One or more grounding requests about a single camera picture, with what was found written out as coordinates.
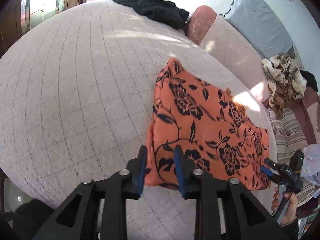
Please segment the person's right hand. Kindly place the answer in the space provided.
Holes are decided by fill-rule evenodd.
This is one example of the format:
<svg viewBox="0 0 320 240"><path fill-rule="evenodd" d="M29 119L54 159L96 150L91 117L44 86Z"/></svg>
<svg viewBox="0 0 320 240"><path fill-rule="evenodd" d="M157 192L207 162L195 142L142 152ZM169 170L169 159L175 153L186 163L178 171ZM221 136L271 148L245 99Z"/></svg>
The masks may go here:
<svg viewBox="0 0 320 240"><path fill-rule="evenodd" d="M278 187L275 187L274 191L275 191L275 194L273 195L273 201L271 206L272 211L276 211L277 208L280 206L280 202L279 202L280 193L279 193ZM285 215L283 216L280 222L281 226L288 225L296 219L296 211L297 211L297 204L298 204L298 199L293 192L285 192L283 195L283 198L289 201L289 205Z"/></svg>

